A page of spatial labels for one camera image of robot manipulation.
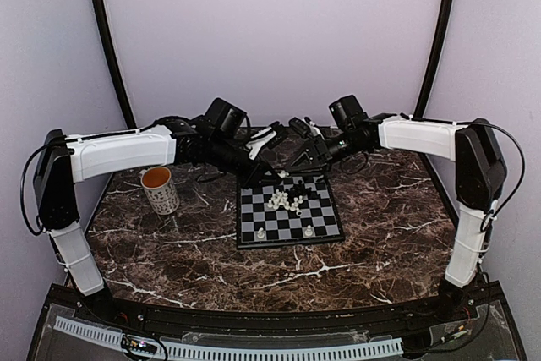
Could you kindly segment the black grey chessboard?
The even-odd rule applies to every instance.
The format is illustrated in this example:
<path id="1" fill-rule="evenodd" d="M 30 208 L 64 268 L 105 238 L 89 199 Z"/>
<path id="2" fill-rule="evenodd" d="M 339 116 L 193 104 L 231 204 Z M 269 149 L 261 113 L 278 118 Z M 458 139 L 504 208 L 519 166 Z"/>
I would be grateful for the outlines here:
<path id="1" fill-rule="evenodd" d="M 326 175 L 289 176 L 278 185 L 237 187 L 236 243 L 238 249 L 268 249 L 295 244 L 345 240 L 331 185 Z M 311 225 L 314 236 L 306 238 Z M 266 230 L 266 239 L 256 233 Z"/>

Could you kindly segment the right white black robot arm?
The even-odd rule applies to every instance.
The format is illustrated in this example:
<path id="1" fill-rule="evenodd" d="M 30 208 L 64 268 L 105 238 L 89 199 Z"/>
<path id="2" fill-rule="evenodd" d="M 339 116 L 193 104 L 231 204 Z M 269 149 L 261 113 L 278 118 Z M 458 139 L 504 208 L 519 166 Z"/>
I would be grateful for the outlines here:
<path id="1" fill-rule="evenodd" d="M 464 290 L 478 273 L 492 223 L 505 205 L 500 197 L 507 168 L 494 134 L 497 126 L 482 118 L 448 122 L 403 113 L 340 113 L 336 119 L 341 132 L 332 138 L 307 120 L 290 120 L 290 127 L 306 141 L 288 162 L 288 172 L 326 170 L 346 157 L 376 149 L 409 150 L 454 162 L 459 220 L 450 262 L 431 304 L 438 321 L 452 320 L 464 307 Z"/>

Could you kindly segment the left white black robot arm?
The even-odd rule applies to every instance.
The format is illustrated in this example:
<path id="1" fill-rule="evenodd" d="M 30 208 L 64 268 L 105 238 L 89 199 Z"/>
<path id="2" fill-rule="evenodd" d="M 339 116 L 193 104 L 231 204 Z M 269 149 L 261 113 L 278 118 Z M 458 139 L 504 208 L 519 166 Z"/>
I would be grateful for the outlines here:
<path id="1" fill-rule="evenodd" d="M 89 296 L 87 311 L 102 324 L 111 324 L 119 316 L 119 306 L 101 292 L 106 283 L 79 224 L 74 185 L 131 168 L 184 163 L 210 164 L 235 175 L 244 187 L 279 183 L 278 173 L 259 152 L 224 135 L 202 116 L 164 117 L 142 129 L 93 135 L 67 136 L 52 130 L 29 158 L 37 162 L 33 177 L 37 215 L 30 232 L 49 235 L 75 286 Z"/>

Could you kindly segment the white patterned mug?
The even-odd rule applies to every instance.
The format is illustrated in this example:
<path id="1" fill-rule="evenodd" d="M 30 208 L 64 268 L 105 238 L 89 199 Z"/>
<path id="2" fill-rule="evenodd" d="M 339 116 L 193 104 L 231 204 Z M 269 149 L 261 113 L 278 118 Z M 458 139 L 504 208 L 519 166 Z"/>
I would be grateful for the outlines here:
<path id="1" fill-rule="evenodd" d="M 167 167 L 151 167 L 139 173 L 140 184 L 153 211 L 160 216 L 171 215 L 180 205 L 178 192 Z"/>

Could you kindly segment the black front rail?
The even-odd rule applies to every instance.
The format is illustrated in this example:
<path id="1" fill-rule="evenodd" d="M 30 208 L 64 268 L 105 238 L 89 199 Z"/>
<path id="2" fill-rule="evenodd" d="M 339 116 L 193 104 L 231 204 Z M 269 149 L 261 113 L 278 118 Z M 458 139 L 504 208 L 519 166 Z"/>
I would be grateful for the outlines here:
<path id="1" fill-rule="evenodd" d="M 473 301 L 452 308 L 437 297 L 413 300 L 401 304 L 378 305 L 353 309 L 309 312 L 227 312 L 201 309 L 180 309 L 170 306 L 143 304 L 120 298 L 102 299 L 104 310 L 91 299 L 82 298 L 72 288 L 52 284 L 46 302 L 59 304 L 73 310 L 84 320 L 104 320 L 147 334 L 181 336 L 184 332 L 209 332 L 221 334 L 319 334 L 327 332 L 367 330 L 377 333 L 404 333 L 426 331 L 441 322 L 465 320 L 473 323 L 481 315 L 480 307 L 489 299 L 502 296 L 500 284 L 491 287 L 476 286 L 468 292 Z"/>

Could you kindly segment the right black frame post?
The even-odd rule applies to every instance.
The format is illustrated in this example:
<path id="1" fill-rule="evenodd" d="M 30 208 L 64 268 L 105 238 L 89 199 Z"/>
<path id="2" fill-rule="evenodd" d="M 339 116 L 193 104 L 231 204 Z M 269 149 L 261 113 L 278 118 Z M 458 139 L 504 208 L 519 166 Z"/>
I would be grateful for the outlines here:
<path id="1" fill-rule="evenodd" d="M 440 8 L 434 29 L 434 38 L 430 48 L 429 58 L 418 94 L 417 103 L 413 111 L 413 116 L 416 118 L 422 118 L 424 116 L 429 104 L 429 98 L 434 86 L 451 17 L 452 4 L 453 0 L 440 0 Z"/>

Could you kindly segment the black frame post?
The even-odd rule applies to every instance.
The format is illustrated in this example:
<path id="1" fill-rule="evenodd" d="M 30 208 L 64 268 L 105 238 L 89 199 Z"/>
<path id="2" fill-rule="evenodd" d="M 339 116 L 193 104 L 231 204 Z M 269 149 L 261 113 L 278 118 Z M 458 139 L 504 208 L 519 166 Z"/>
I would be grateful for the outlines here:
<path id="1" fill-rule="evenodd" d="M 413 116 L 416 118 L 422 118 L 424 116 L 429 104 L 429 98 L 434 86 L 451 17 L 452 4 L 453 0 L 440 0 L 440 8 L 434 29 L 434 38 L 430 48 L 429 58 L 418 94 L 417 103 L 413 111 Z"/>
<path id="2" fill-rule="evenodd" d="M 117 60 L 115 46 L 113 44 L 112 33 L 109 26 L 105 0 L 91 0 L 94 9 L 96 26 L 101 40 L 101 47 L 106 59 L 107 68 L 112 81 L 117 103 L 120 107 L 123 121 L 128 129 L 136 128 L 136 121 L 133 110 L 128 100 L 121 69 Z"/>

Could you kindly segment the left black frame post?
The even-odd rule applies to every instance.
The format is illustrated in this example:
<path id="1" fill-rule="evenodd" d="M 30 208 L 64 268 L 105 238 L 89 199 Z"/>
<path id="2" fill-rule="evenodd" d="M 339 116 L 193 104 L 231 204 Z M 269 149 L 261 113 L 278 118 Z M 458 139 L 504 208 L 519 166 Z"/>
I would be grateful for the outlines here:
<path id="1" fill-rule="evenodd" d="M 109 26 L 105 0 L 91 0 L 94 9 L 96 26 L 101 40 L 101 47 L 106 59 L 107 68 L 112 81 L 117 103 L 120 107 L 123 121 L 128 129 L 136 128 L 136 121 L 133 110 L 128 100 L 121 69 L 117 60 L 115 46 L 113 44 L 112 33 Z"/>

